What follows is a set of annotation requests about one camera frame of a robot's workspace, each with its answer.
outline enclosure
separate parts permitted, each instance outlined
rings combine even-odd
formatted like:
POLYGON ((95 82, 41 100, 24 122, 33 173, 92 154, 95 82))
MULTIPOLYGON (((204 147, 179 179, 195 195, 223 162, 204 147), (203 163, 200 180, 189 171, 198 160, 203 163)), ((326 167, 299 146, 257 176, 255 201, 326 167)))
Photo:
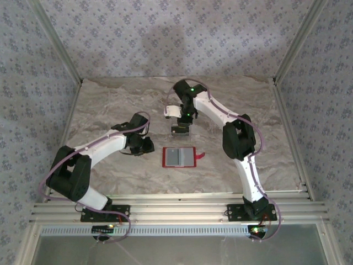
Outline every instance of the enclosure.
MULTIPOLYGON (((239 245, 263 259, 281 253, 279 263, 353 264, 351 1, 16 0, 0 6, 1 264, 61 264, 64 257, 99 264, 100 255, 109 264, 114 251, 126 255, 124 264, 132 264, 127 253, 143 264, 255 262, 245 250, 233 252, 239 245), (183 77, 207 84, 215 99, 248 114, 264 135, 259 180, 284 220, 271 240, 252 242, 245 236, 254 222, 224 215, 227 204, 242 201, 243 187, 222 149, 222 128, 200 112, 189 136, 171 135, 163 108, 183 77), (92 168, 90 179, 114 203, 131 206, 136 230, 120 246, 96 245, 94 223, 79 221, 81 209, 44 200, 38 184, 59 147, 88 143, 139 111, 151 115, 155 151, 115 152, 92 168), (163 168, 162 148, 184 146, 205 157, 195 168, 163 168), (185 226, 200 230, 173 233, 185 226), (157 232, 162 228, 172 230, 157 232), (220 230, 200 232, 205 229, 220 230), (299 244, 304 240, 316 256, 299 244), (156 247, 133 247, 147 242, 156 247), (290 250, 294 242, 300 257, 290 250), (80 245, 79 255, 69 251, 72 244, 80 245)), ((169 102, 180 104, 176 95, 169 102)))

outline black mounting bracket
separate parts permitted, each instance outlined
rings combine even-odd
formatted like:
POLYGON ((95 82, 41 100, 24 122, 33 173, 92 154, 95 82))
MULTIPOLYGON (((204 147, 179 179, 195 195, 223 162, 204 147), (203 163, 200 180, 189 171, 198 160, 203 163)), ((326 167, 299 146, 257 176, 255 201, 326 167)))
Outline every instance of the black mounting bracket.
MULTIPOLYGON (((106 211, 118 211, 120 213, 130 216, 130 205, 110 205, 108 209, 103 209, 106 211)), ((95 211, 88 210, 86 208, 82 209, 81 222, 127 222, 127 220, 117 214, 99 214, 95 211)))
POLYGON ((229 222, 239 222, 239 221, 258 221, 261 222, 264 216, 266 216, 266 221, 276 221, 277 214, 276 209, 273 204, 268 204, 261 212, 255 216, 250 216, 245 210, 245 204, 228 204, 227 210, 224 214, 228 217, 229 222))
POLYGON ((172 135, 189 135, 190 128, 189 126, 182 127, 179 125, 174 125, 170 128, 170 132, 172 133, 172 135))
POLYGON ((99 236, 99 235, 110 234, 113 232, 114 232, 114 228, 110 227, 108 225, 95 225, 95 226, 92 226, 92 229, 91 229, 92 234, 98 234, 96 236, 93 236, 93 238, 96 240, 98 239, 99 241, 102 241, 102 242, 105 240, 108 240, 110 238, 110 236, 104 236, 104 235, 99 236))

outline patterned wallpaper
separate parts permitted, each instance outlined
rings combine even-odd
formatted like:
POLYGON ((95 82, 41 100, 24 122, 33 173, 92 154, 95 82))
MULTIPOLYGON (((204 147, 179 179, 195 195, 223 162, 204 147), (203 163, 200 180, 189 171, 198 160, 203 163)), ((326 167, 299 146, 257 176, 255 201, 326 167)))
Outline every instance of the patterned wallpaper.
POLYGON ((312 0, 41 0, 82 78, 273 76, 312 0))
POLYGON ((76 85, 26 1, 0 10, 0 264, 12 264, 76 85))
POLYGON ((353 264, 353 2, 329 0, 281 88, 311 185, 353 264))

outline glass panel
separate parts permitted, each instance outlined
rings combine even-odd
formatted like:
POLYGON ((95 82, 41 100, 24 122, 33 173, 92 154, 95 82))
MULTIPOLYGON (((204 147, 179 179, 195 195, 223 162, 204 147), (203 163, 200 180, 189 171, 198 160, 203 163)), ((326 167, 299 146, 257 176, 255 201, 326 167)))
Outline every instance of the glass panel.
POLYGON ((246 237, 128 237, 97 244, 91 237, 41 237, 33 265, 327 264, 315 225, 284 225, 269 241, 246 237))

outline pink wire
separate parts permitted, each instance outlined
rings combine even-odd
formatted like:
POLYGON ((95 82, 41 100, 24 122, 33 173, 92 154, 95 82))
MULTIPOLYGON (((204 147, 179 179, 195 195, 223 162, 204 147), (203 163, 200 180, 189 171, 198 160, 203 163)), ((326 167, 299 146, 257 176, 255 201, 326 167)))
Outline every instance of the pink wire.
MULTIPOLYGON (((258 135, 259 135, 259 137, 260 137, 260 148, 259 148, 256 152, 254 152, 254 153, 252 153, 250 156, 248 156, 248 161, 249 161, 249 165, 250 165, 250 171, 251 171, 251 173, 252 173, 252 178, 253 178, 253 181, 254 181, 254 183, 255 183, 255 185, 256 185, 256 188, 257 188, 258 191, 262 194, 262 196, 264 196, 269 202, 271 202, 271 203, 275 206, 275 208, 276 208, 276 210, 277 210, 277 212, 278 212, 279 223, 278 223, 277 229, 275 230, 275 232, 274 232, 271 236, 269 236, 269 237, 267 237, 267 238, 265 238, 265 239, 262 239, 262 241, 271 239, 272 237, 274 237, 274 236, 278 233, 278 231, 279 231, 279 229, 280 229, 280 226, 281 226, 281 223, 282 223, 282 215, 281 215, 281 211, 280 211, 279 206, 275 203, 274 200, 270 199, 270 198, 262 191, 262 189, 260 188, 259 183, 256 181, 256 178, 255 178, 255 173, 254 173, 253 164, 252 164, 252 162, 251 162, 251 158, 252 158, 253 156, 257 155, 258 153, 260 153, 260 152, 263 150, 263 148, 264 148, 265 139, 264 139, 264 137, 263 137, 261 131, 260 131, 259 128, 258 128, 255 124, 253 124, 251 121, 248 121, 247 119, 244 119, 243 117, 240 117, 240 116, 237 116, 237 115, 234 115, 234 114, 230 114, 230 113, 228 113, 227 111, 225 111, 224 109, 222 109, 220 106, 218 106, 218 105, 212 100, 210 88, 209 88, 208 85, 206 85, 205 83, 203 83, 203 82, 201 82, 201 81, 199 81, 199 80, 197 80, 197 79, 193 79, 193 78, 183 78, 183 79, 181 79, 180 81, 183 81, 183 80, 184 80, 184 81, 194 81, 194 82, 197 82, 197 83, 199 83, 200 85, 202 85, 204 88, 206 88, 208 99, 210 100, 211 104, 212 104, 215 108, 217 108, 219 111, 221 111, 221 112, 224 113, 224 114, 227 114, 227 115, 229 115, 229 116, 231 116, 231 117, 233 117, 233 118, 239 119, 239 120, 241 120, 241 121, 243 121, 243 122, 249 124, 249 125, 250 125, 251 127, 253 127, 254 130, 258 133, 258 135)), ((173 90, 174 86, 175 86, 175 84, 171 87, 171 89, 170 89, 169 92, 168 92, 168 95, 167 95, 167 98, 166 98, 166 101, 165 101, 165 105, 164 105, 164 112, 165 112, 165 113, 167 113, 168 98, 169 98, 169 95, 171 94, 171 91, 173 90)))
MULTIPOLYGON (((57 170, 57 169, 59 168, 59 166, 61 166, 62 164, 64 164, 67 160, 69 160, 70 158, 72 158, 74 155, 76 155, 76 154, 78 154, 78 153, 80 153, 80 152, 82 152, 82 151, 84 151, 84 150, 90 149, 90 148, 96 146, 97 144, 99 144, 99 143, 105 141, 106 139, 109 139, 109 138, 111 138, 111 137, 114 137, 114 136, 117 136, 117 135, 120 135, 120 134, 124 134, 124 133, 131 133, 131 132, 133 133, 133 132, 135 132, 135 131, 139 131, 139 130, 145 128, 147 125, 150 124, 150 122, 151 122, 151 116, 150 116, 147 112, 137 112, 137 113, 144 113, 144 114, 146 114, 146 115, 148 116, 147 122, 146 122, 145 124, 143 124, 143 125, 140 126, 140 127, 135 128, 135 129, 125 130, 125 131, 117 131, 117 132, 114 132, 114 133, 110 134, 109 136, 105 135, 105 136, 103 136, 102 138, 99 138, 99 139, 95 140, 94 142, 91 142, 91 143, 88 144, 87 146, 85 146, 85 147, 83 147, 83 148, 81 148, 81 149, 79 149, 79 150, 75 150, 75 152, 73 152, 73 153, 71 153, 70 155, 66 156, 65 158, 63 158, 62 160, 60 160, 58 164, 56 164, 55 166, 53 166, 53 168, 49 171, 49 173, 45 176, 45 178, 39 183, 39 185, 38 185, 38 192, 39 192, 43 197, 45 197, 46 199, 49 199, 49 200, 68 200, 68 201, 70 201, 70 200, 67 199, 67 198, 59 198, 59 197, 52 197, 52 196, 46 195, 46 194, 43 192, 43 186, 44 186, 46 180, 47 180, 48 178, 50 178, 50 176, 55 172, 55 170, 57 170)), ((126 233, 125 233, 123 236, 121 236, 121 237, 119 237, 119 238, 117 238, 117 239, 115 239, 115 240, 109 240, 109 241, 107 241, 107 243, 119 242, 119 241, 121 241, 121 240, 127 238, 128 234, 130 233, 130 230, 131 230, 131 220, 130 220, 130 218, 129 218, 126 214, 120 213, 120 212, 118 212, 118 211, 97 210, 97 209, 88 207, 88 206, 86 206, 86 205, 83 205, 83 204, 81 204, 81 203, 80 203, 80 205, 85 206, 88 210, 94 211, 94 212, 96 212, 96 213, 102 213, 102 214, 117 214, 117 215, 120 215, 120 216, 124 217, 124 218, 127 220, 127 222, 129 223, 129 228, 127 229, 126 233)))

